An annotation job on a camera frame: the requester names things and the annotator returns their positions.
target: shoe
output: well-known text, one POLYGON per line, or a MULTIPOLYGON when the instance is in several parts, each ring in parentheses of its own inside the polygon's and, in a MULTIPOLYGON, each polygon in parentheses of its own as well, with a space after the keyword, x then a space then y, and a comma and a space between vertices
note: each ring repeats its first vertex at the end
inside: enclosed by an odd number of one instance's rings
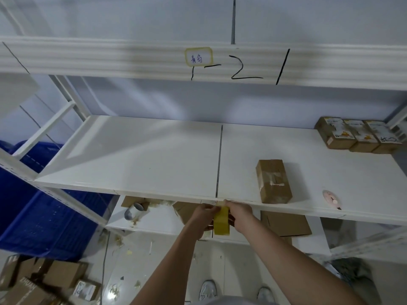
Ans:
POLYGON ((274 304, 274 296, 269 287, 261 287, 257 293, 257 301, 262 305, 274 304))
POLYGON ((206 280, 203 282, 201 292, 199 293, 199 300, 207 300, 218 296, 216 285, 213 280, 206 280))

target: human arm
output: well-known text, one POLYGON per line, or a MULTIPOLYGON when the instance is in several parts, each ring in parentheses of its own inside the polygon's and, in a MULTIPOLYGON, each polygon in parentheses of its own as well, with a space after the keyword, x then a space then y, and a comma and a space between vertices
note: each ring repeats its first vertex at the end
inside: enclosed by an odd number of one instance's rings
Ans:
POLYGON ((339 278, 264 226, 250 206, 231 201, 226 206, 236 230, 246 237, 292 305, 366 305, 339 278))
POLYGON ((200 204, 158 267, 130 305, 183 305, 195 243, 213 229, 219 207, 200 204))

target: handwritten marking on box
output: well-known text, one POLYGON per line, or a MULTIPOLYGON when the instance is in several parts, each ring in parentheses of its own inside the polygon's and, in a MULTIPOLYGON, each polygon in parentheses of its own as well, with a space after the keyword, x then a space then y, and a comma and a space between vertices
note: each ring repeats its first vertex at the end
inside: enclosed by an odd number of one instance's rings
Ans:
POLYGON ((187 48, 185 50, 185 62, 190 67, 212 65, 212 49, 210 47, 187 48))

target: lower shelf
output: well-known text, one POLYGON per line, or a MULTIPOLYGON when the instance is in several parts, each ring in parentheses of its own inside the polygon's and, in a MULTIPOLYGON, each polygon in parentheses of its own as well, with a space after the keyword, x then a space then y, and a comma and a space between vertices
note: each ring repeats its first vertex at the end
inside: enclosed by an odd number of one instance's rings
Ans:
MULTIPOLYGON (((129 222, 124 218, 126 208, 122 207, 121 205, 125 197, 125 195, 120 196, 107 224, 108 227, 166 235, 178 235, 184 227, 184 224, 181 222, 181 219, 176 214, 174 208, 169 205, 157 205, 156 207, 149 207, 146 214, 140 218, 135 225, 133 225, 132 222, 129 222)), ((259 209, 253 208, 253 214, 257 218, 260 218, 259 209)), ((330 255, 330 249, 323 231, 321 220, 319 217, 315 216, 306 216, 306 218, 308 225, 311 228, 312 235, 293 237, 293 246, 308 254, 330 255)), ((229 236, 204 235, 203 239, 249 245, 245 237, 241 233, 237 232, 234 227, 230 227, 229 236)))

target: blue bin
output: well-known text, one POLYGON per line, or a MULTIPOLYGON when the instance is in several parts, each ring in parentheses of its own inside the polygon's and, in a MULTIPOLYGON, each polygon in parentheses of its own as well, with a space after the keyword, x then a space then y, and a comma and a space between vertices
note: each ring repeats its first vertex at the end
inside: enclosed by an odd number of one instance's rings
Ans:
MULTIPOLYGON (((40 172, 58 150, 52 143, 40 142, 21 161, 40 172)), ((82 256, 96 223, 2 169, 0 192, 0 248, 57 260, 75 261, 82 256)), ((112 198, 109 194, 66 192, 99 215, 112 198)))

